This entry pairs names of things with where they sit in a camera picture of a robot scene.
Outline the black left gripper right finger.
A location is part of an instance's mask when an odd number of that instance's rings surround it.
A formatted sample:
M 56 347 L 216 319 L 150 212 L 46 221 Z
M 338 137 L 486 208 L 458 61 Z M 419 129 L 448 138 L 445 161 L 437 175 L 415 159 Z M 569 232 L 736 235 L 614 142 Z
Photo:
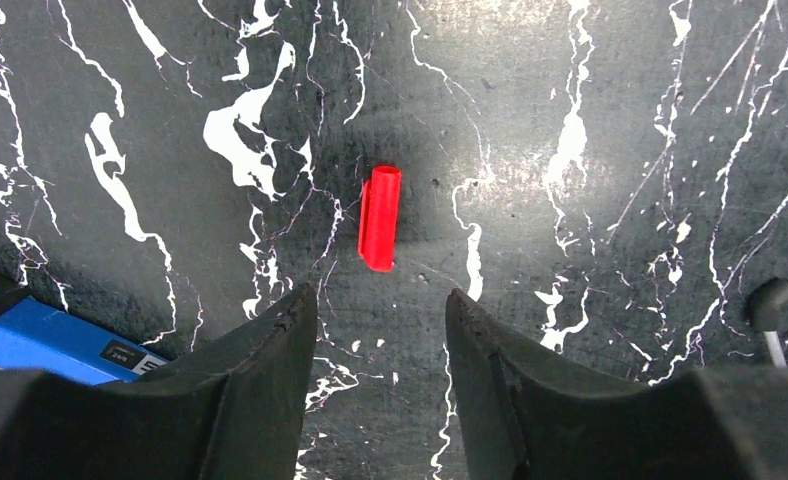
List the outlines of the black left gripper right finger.
M 445 324 L 473 479 L 788 479 L 788 368 L 631 382 L 510 329 L 457 289 Z

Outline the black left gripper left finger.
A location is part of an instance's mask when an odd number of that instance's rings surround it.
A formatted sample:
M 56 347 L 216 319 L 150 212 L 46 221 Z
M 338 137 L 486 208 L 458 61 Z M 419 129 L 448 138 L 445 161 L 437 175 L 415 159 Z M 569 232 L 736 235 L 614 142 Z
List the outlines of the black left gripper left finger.
M 0 370 L 0 479 L 290 479 L 317 325 L 304 284 L 131 383 Z

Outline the red marker cap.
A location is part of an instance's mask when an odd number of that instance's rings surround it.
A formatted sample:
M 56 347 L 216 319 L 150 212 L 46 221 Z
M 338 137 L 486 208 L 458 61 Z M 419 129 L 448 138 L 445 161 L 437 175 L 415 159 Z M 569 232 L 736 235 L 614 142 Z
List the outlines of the red marker cap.
M 401 181 L 397 167 L 379 165 L 362 186 L 358 254 L 375 272 L 393 267 Z

